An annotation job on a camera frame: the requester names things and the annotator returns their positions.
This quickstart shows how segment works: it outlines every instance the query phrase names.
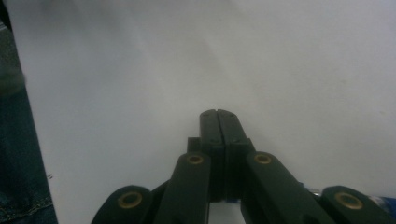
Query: jeans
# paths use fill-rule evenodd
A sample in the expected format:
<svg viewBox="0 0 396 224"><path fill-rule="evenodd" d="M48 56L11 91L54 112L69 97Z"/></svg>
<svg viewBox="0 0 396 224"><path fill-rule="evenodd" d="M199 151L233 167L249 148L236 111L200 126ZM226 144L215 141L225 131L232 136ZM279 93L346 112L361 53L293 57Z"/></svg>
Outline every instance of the jeans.
<svg viewBox="0 0 396 224"><path fill-rule="evenodd" d="M0 223L57 223L24 87L0 96Z"/></svg>

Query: white surface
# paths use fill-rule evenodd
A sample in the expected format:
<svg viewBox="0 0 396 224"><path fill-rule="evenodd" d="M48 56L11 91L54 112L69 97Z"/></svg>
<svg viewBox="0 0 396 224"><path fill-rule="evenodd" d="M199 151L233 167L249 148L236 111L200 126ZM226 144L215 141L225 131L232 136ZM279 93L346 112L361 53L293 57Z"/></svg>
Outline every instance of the white surface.
<svg viewBox="0 0 396 224"><path fill-rule="evenodd" d="M160 185L210 108L310 187L396 197L393 0L8 6L60 223Z"/></svg>

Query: metal bolt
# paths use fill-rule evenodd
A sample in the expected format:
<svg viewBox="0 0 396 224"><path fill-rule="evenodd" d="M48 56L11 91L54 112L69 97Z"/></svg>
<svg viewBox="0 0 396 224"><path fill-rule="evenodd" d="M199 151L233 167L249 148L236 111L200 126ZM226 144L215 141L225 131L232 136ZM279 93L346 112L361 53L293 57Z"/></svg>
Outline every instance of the metal bolt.
<svg viewBox="0 0 396 224"><path fill-rule="evenodd" d="M122 194L119 199L119 207L124 209L135 208L143 200L142 194L136 191L130 191Z"/></svg>
<svg viewBox="0 0 396 224"><path fill-rule="evenodd" d="M335 194L335 200L349 209L359 210L363 208L361 200L349 193L338 192Z"/></svg>
<svg viewBox="0 0 396 224"><path fill-rule="evenodd" d="M260 164L268 164L271 162L271 157L264 154L259 154L254 157L254 161Z"/></svg>
<svg viewBox="0 0 396 224"><path fill-rule="evenodd" d="M187 158L187 161L193 165L197 165L202 163L204 161L204 158L202 156L192 155Z"/></svg>

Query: person's leg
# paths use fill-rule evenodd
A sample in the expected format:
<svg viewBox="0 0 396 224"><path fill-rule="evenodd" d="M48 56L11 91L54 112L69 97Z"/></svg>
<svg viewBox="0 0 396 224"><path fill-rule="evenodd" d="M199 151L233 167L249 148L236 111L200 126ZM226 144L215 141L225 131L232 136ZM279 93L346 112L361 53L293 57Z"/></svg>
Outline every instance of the person's leg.
<svg viewBox="0 0 396 224"><path fill-rule="evenodd" d="M3 32L0 32L0 223L57 223L23 75L15 66L19 63L13 62L18 57L14 47L1 46L8 41Z"/></svg>
<svg viewBox="0 0 396 224"><path fill-rule="evenodd" d="M0 0L0 21L3 22L3 24L10 30L12 31L11 27L11 22L9 20L8 16L8 11L7 8L3 2L3 0Z"/></svg>

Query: blue denim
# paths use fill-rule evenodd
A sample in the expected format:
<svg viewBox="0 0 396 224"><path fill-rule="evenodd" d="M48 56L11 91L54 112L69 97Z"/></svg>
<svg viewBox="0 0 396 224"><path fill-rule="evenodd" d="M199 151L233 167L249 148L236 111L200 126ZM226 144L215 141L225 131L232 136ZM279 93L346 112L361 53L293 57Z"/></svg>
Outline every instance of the blue denim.
<svg viewBox="0 0 396 224"><path fill-rule="evenodd" d="M25 88L0 96L0 223L57 223Z"/></svg>

